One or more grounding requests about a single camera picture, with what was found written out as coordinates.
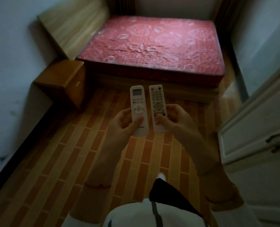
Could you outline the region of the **brown curtain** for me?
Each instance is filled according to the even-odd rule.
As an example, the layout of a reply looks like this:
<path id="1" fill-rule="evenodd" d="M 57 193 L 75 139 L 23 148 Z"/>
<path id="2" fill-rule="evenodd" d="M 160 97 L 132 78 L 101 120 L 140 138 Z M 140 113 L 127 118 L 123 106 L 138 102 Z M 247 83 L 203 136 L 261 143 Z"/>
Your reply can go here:
<path id="1" fill-rule="evenodd" d="M 114 0 L 116 15 L 136 15 L 135 0 Z"/>

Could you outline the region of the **white remote with display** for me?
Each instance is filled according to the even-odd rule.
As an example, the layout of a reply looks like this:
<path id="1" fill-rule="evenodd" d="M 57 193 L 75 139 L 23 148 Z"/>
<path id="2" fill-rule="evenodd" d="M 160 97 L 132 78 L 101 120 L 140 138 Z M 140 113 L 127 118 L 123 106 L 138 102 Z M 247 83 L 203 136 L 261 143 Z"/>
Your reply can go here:
<path id="1" fill-rule="evenodd" d="M 149 134 L 149 120 L 147 116 L 146 98 L 144 87 L 141 85 L 130 88 L 131 116 L 134 122 L 143 117 L 142 123 L 134 131 L 135 137 L 146 137 Z"/>

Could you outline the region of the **wooden headboard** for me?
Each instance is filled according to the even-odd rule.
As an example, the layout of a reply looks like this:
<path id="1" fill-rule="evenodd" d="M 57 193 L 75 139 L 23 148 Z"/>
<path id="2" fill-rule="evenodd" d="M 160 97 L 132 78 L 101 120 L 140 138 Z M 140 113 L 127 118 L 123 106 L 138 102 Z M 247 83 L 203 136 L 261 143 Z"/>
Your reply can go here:
<path id="1" fill-rule="evenodd" d="M 60 55 L 74 60 L 109 19 L 107 0 L 63 0 L 39 14 Z"/>

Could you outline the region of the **white jacket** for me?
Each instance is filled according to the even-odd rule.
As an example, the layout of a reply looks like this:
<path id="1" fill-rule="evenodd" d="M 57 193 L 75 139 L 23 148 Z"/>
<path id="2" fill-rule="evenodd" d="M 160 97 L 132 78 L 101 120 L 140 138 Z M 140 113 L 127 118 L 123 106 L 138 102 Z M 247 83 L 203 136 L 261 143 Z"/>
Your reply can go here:
<path id="1" fill-rule="evenodd" d="M 247 204 L 212 214 L 218 227 L 262 227 Z M 157 202 L 136 202 L 112 210 L 103 224 L 90 224 L 67 215 L 61 227 L 206 227 L 202 217 Z"/>

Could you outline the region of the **wooden bed frame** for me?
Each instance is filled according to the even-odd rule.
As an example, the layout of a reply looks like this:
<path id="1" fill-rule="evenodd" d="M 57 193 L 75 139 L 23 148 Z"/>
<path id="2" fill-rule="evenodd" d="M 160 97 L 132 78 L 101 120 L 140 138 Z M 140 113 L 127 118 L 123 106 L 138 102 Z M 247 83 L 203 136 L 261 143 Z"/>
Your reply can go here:
<path id="1" fill-rule="evenodd" d="M 99 73 L 90 70 L 89 67 L 86 68 L 86 71 L 97 87 L 130 91 L 130 88 L 133 86 L 142 86 L 145 95 L 149 95 L 151 91 L 163 91 L 165 97 L 210 104 L 220 92 L 219 87 L 203 88 L 162 81 L 157 82 L 153 80 L 135 79 L 131 77 Z"/>

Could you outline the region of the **person's left forearm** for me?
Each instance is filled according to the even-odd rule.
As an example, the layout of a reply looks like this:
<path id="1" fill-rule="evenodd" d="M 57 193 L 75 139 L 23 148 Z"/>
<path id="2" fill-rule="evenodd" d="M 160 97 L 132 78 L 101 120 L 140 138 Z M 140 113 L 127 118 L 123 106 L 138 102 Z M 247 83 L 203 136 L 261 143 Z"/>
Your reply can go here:
<path id="1" fill-rule="evenodd" d="M 100 223 L 122 151 L 103 145 L 70 210 L 72 218 L 89 224 Z"/>

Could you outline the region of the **person's left hand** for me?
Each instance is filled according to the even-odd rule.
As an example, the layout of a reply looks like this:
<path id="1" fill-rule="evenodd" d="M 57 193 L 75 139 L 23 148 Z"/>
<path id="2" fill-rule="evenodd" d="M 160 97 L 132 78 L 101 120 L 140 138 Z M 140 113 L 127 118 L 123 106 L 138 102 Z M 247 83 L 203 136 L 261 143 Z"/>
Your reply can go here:
<path id="1" fill-rule="evenodd" d="M 128 130 L 128 122 L 132 118 L 131 108 L 121 110 L 108 126 L 104 145 L 111 150 L 122 151 L 135 130 Z"/>

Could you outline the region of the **person's right forearm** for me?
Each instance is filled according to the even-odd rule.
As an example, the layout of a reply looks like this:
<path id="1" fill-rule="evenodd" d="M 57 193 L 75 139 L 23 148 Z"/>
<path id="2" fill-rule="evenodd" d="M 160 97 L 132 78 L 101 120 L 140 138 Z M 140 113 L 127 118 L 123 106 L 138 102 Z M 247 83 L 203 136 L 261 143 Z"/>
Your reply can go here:
<path id="1" fill-rule="evenodd" d="M 178 137 L 178 141 L 193 161 L 212 211 L 234 210 L 244 205 L 238 188 L 230 181 L 213 149 L 202 137 Z"/>

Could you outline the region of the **white remote with many buttons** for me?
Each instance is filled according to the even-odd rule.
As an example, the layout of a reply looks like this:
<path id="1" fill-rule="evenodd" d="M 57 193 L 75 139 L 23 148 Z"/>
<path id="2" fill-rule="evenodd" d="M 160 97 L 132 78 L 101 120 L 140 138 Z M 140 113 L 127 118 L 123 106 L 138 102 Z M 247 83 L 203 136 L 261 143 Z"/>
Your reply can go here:
<path id="1" fill-rule="evenodd" d="M 150 94 L 153 130 L 155 133 L 166 133 L 168 131 L 163 130 L 163 127 L 160 125 L 156 117 L 157 114 L 162 114 L 166 117 L 168 116 L 166 110 L 163 86 L 161 84 L 150 85 L 149 94 Z"/>

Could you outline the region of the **red patterned mattress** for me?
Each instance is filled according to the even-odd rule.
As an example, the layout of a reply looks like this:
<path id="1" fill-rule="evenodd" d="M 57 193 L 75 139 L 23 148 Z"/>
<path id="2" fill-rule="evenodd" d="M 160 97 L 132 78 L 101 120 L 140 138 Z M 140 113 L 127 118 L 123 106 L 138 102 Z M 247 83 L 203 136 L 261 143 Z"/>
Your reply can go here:
<path id="1" fill-rule="evenodd" d="M 209 20 L 112 16 L 77 56 L 109 75 L 218 87 L 225 64 Z"/>

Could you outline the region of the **black trousers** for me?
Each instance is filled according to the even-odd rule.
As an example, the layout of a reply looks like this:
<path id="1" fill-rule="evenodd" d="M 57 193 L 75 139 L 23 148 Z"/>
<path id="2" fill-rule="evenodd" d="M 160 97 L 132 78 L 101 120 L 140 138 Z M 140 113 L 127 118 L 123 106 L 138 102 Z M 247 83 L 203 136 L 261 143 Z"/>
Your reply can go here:
<path id="1" fill-rule="evenodd" d="M 185 198 L 175 187 L 161 178 L 157 178 L 154 181 L 152 189 L 149 193 L 149 200 L 152 202 L 174 206 L 202 217 L 202 215 L 191 205 L 187 198 Z"/>

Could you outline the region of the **wooden nightstand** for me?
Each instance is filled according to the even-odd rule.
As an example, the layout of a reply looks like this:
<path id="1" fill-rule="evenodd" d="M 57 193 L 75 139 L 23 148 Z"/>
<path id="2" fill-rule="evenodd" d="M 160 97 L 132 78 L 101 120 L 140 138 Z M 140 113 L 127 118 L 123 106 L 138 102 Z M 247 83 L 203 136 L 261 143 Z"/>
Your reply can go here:
<path id="1" fill-rule="evenodd" d="M 52 101 L 84 110 L 86 69 L 84 62 L 54 60 L 34 81 Z"/>

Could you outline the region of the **white panelled door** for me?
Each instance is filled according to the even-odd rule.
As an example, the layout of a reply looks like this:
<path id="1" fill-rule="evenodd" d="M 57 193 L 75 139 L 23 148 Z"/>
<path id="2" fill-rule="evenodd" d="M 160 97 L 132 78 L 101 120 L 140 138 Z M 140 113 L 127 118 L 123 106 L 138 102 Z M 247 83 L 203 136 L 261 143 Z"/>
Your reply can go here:
<path id="1" fill-rule="evenodd" d="M 280 68 L 218 129 L 221 162 L 262 226 L 280 227 Z"/>

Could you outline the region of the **person's right hand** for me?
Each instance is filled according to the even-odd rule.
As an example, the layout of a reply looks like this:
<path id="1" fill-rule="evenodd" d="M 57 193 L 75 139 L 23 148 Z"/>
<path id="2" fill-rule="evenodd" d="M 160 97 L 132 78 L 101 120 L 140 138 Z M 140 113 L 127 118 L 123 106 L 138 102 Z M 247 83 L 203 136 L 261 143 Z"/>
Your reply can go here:
<path id="1" fill-rule="evenodd" d="M 172 130 L 169 131 L 184 146 L 191 145 L 198 137 L 197 126 L 187 113 L 178 104 L 167 104 L 167 118 L 172 121 Z"/>

